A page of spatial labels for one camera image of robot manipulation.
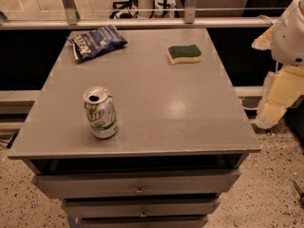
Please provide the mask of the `foam padded gripper finger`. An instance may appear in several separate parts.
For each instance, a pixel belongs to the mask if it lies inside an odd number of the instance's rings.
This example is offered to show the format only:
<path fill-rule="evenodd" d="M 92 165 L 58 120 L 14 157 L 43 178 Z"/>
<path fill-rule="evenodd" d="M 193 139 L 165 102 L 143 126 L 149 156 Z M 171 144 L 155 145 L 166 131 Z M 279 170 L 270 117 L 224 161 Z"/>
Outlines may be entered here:
<path fill-rule="evenodd" d="M 252 43 L 252 48 L 258 50 L 267 50 L 272 48 L 274 27 L 269 27 Z"/>

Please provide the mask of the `yellow foam padded gripper finger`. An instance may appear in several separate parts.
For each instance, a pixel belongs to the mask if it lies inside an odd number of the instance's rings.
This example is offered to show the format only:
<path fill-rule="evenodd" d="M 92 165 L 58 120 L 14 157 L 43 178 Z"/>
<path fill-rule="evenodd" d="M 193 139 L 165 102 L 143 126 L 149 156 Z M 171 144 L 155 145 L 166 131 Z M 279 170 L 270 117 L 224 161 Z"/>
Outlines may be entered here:
<path fill-rule="evenodd" d="M 278 124 L 287 109 L 304 94 L 304 67 L 284 65 L 264 80 L 255 124 L 262 129 Z"/>

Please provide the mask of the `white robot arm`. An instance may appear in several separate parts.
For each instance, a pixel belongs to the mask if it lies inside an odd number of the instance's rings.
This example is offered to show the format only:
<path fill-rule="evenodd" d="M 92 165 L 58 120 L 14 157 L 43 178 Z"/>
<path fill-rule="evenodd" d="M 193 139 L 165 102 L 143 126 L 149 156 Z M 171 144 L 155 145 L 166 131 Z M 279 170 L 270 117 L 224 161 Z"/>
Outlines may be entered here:
<path fill-rule="evenodd" d="M 262 98 L 257 106 L 255 124 L 272 128 L 304 93 L 304 0 L 293 0 L 288 8 L 252 48 L 269 49 L 281 69 L 269 72 L 264 80 Z"/>

